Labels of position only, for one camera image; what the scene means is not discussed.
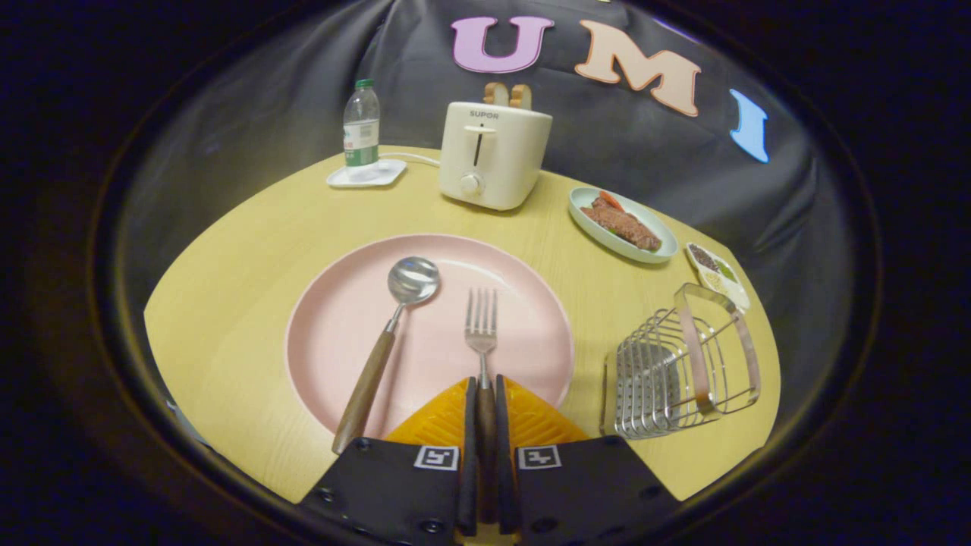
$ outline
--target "fork handle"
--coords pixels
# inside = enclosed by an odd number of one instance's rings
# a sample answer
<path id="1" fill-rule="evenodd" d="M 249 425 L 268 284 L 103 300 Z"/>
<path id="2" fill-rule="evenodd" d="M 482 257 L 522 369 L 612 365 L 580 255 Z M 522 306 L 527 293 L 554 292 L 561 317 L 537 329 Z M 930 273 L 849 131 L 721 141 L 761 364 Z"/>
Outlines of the fork handle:
<path id="1" fill-rule="evenodd" d="M 381 377 L 385 375 L 385 365 L 387 357 L 391 354 L 394 346 L 394 333 L 387 330 L 381 332 L 378 341 L 371 350 L 364 369 L 361 370 L 360 377 L 357 378 L 357 385 L 351 393 L 351 400 L 344 409 L 341 416 L 341 423 L 337 425 L 337 433 L 334 434 L 334 445 L 331 451 L 340 455 L 351 442 L 364 434 L 364 426 L 367 424 L 367 417 L 371 414 L 371 405 L 374 397 L 378 393 L 378 385 L 381 384 Z"/>
<path id="2" fill-rule="evenodd" d="M 496 522 L 497 472 L 496 425 L 494 389 L 476 392 L 476 447 L 479 457 L 479 520 L 484 524 Z"/>

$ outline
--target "dish rack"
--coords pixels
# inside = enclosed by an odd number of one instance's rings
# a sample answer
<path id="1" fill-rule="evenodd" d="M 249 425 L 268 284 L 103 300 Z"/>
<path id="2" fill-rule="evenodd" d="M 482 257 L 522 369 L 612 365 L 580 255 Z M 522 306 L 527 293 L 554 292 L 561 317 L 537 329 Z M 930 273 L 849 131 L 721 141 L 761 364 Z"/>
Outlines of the dish rack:
<path id="1" fill-rule="evenodd" d="M 717 303 L 728 321 L 718 328 L 692 315 L 688 296 Z M 728 328 L 741 341 L 748 385 L 732 391 L 722 344 Z M 758 360 L 742 312 L 724 295 L 685 284 L 674 307 L 659 309 L 604 362 L 601 432 L 637 440 L 698 427 L 758 400 Z"/>

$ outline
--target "fork tines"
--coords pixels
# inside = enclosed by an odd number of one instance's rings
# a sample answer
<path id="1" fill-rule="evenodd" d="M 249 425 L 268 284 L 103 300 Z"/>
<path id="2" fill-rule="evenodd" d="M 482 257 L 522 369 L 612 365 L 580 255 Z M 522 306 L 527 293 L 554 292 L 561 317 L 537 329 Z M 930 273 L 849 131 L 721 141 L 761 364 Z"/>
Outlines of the fork tines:
<path id="1" fill-rule="evenodd" d="M 475 300 L 475 321 L 473 322 L 472 304 Z M 496 332 L 496 310 L 498 308 L 498 295 L 496 289 L 492 289 L 492 303 L 489 305 L 488 289 L 469 289 L 469 306 L 465 313 L 465 333 L 478 333 L 495 335 Z M 489 323 L 489 312 L 491 310 L 492 321 Z"/>

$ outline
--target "steak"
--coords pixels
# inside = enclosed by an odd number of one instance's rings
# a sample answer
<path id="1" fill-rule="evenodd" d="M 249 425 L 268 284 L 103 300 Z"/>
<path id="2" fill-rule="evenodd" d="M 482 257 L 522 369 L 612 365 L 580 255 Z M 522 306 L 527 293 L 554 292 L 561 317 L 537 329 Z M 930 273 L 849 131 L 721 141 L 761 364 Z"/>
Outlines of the steak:
<path id="1" fill-rule="evenodd" d="M 654 252 L 661 248 L 661 240 L 634 215 L 615 209 L 602 197 L 594 199 L 592 207 L 581 207 L 580 210 L 594 222 L 639 249 Z"/>

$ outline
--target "spice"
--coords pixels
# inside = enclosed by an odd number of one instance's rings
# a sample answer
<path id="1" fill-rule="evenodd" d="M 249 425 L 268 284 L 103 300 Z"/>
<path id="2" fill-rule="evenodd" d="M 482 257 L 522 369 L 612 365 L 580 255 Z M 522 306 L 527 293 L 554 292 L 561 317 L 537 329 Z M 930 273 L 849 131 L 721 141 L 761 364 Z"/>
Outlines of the spice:
<path id="1" fill-rule="evenodd" d="M 721 277 L 719 277 L 714 273 L 709 273 L 707 271 L 705 272 L 704 275 L 705 275 L 705 281 L 708 281 L 708 284 L 713 289 L 715 289 L 716 292 L 720 292 L 722 294 L 727 295 L 725 290 L 725 285 L 721 282 Z"/>
<path id="2" fill-rule="evenodd" d="M 730 281 L 734 281 L 736 283 L 738 282 L 738 279 L 736 279 L 735 275 L 732 274 L 731 268 L 725 265 L 723 261 L 721 261 L 720 259 L 716 259 L 715 262 L 719 265 L 719 271 L 721 272 L 722 275 L 727 277 Z"/>
<path id="3" fill-rule="evenodd" d="M 715 263 L 715 261 L 712 259 L 711 256 L 708 256 L 708 253 L 706 253 L 705 251 L 699 249 L 694 245 L 688 245 L 687 247 L 691 250 L 691 254 L 694 256 L 694 259 L 698 261 L 698 263 L 704 265 L 705 267 L 711 269 L 712 271 L 719 272 L 718 265 Z"/>

